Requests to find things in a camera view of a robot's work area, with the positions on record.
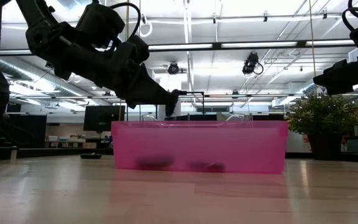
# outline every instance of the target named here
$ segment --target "wooden table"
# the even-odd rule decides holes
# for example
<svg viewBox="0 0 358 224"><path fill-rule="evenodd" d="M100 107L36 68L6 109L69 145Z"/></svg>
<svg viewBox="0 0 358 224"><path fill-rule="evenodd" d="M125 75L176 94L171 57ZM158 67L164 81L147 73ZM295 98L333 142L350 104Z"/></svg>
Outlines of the wooden table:
<svg viewBox="0 0 358 224"><path fill-rule="evenodd" d="M358 163L283 175L117 170L112 156L0 161L0 223L358 223Z"/></svg>

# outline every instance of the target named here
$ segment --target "plant pot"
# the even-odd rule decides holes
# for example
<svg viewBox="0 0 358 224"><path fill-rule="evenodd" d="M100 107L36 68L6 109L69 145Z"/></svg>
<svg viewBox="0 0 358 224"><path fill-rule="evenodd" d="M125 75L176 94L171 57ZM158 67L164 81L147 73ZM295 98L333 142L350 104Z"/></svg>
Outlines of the plant pot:
<svg viewBox="0 0 358 224"><path fill-rule="evenodd" d="M339 160L341 155L341 134L308 134L313 159L324 161Z"/></svg>

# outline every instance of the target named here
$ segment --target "translucent pink container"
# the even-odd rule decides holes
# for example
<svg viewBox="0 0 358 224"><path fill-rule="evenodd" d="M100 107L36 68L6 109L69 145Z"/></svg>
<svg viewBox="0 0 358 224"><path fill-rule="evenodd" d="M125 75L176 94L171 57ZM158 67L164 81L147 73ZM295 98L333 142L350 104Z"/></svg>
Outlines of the translucent pink container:
<svg viewBox="0 0 358 224"><path fill-rule="evenodd" d="M279 174L286 121L120 121L111 128L119 169Z"/></svg>

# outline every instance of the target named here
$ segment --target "ceiling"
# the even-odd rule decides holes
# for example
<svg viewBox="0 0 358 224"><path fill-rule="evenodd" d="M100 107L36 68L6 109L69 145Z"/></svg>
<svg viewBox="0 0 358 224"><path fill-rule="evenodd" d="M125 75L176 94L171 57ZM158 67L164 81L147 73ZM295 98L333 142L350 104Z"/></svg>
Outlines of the ceiling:
<svg viewBox="0 0 358 224"><path fill-rule="evenodd" d="M53 14L59 21L68 21L76 24L81 16L86 0L46 0L56 12ZM115 0L101 1L108 6L124 2ZM130 1L140 7L141 12L152 24L152 32L143 37L148 44L184 44L186 43L184 17L191 18L188 41L192 43L204 42L235 42L235 41L276 41L276 40L310 40L310 39L348 39L349 30L343 25L338 16L347 8L347 0L190 0L187 10L183 0L135 0ZM329 17L323 19L324 9ZM116 10L126 18L126 8ZM231 22L213 24L213 15L217 19L232 19ZM129 9L129 32L134 28L137 14ZM290 21L295 17L301 21ZM358 19L349 17L351 24L358 27ZM4 7L2 16L1 50L28 49L25 39L25 20L15 1ZM149 31L149 26L141 27L143 34ZM264 65L261 75L252 75L247 80L242 74L244 60L251 50L217 50L194 51L192 56L191 74L193 91L207 93L231 93L239 90L240 93L290 93L289 83L306 83L315 75L319 75L325 68L335 62L348 58L348 53L354 47L337 47L326 49L285 49L285 50L253 50L259 55ZM53 70L45 67L46 61L36 56L20 56L14 60L24 62L21 68L33 73L49 73ZM180 76L182 90L190 90L187 70L188 54L186 52L152 52L145 64L154 78L159 81L168 77L166 68L170 62L178 62L184 73ZM77 88L87 95L102 95L105 88L96 87L89 80L81 77L69 79L66 87ZM56 79L54 85L59 86L62 81ZM73 95L72 92L56 92L56 95ZM256 98L252 101L271 101L273 98Z"/></svg>

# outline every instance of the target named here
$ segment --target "robotic arm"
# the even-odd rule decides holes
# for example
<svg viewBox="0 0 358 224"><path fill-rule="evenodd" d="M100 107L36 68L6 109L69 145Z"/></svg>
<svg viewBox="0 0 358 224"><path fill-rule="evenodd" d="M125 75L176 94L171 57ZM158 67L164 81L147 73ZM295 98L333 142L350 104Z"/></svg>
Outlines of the robotic arm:
<svg viewBox="0 0 358 224"><path fill-rule="evenodd" d="M45 0L16 0L29 26L25 33L30 51L53 64L55 75L69 79L75 73L106 87L126 100L129 107L137 104L167 105L170 116L178 100L177 94L165 91L147 74L142 63L149 57L148 45L134 35L140 24L140 11L132 3L113 6L93 0L87 5L76 27L58 23L52 16L54 8ZM0 0L0 29L2 7L9 0ZM125 23L113 9L133 7L138 15L134 32L126 42L118 39ZM100 52L95 48L104 48ZM9 85L0 72L0 113L9 100Z"/></svg>

